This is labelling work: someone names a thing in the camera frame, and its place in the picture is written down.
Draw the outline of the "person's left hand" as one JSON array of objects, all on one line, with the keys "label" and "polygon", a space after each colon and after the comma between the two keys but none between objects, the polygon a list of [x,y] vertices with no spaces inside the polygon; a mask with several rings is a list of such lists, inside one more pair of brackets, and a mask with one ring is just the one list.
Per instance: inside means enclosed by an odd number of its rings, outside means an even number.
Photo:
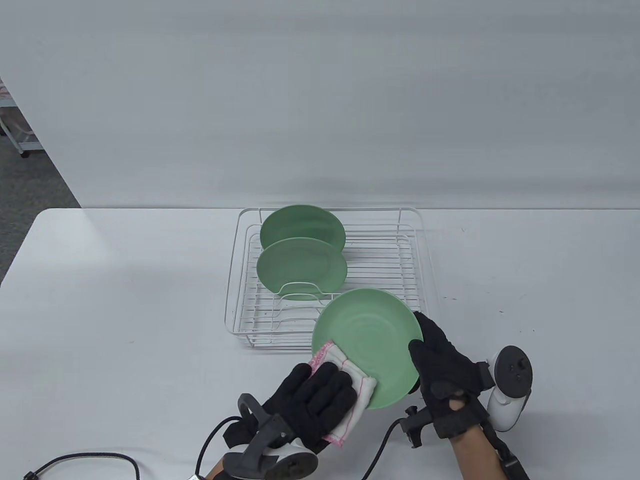
[{"label": "person's left hand", "polygon": [[358,400],[350,375],[333,363],[323,363],[315,372],[308,363],[298,363],[263,403],[266,414],[279,415],[305,448],[320,454],[327,436],[349,414]]}]

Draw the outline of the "person's right hand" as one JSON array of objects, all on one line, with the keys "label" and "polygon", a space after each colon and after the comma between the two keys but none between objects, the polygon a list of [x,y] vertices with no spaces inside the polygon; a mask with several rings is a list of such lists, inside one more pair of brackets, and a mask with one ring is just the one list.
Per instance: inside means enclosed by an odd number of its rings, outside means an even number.
[{"label": "person's right hand", "polygon": [[486,389],[482,363],[455,348],[444,331],[425,314],[414,311],[422,339],[407,349],[418,372],[419,389],[440,439],[454,439],[489,420],[479,400]]}]

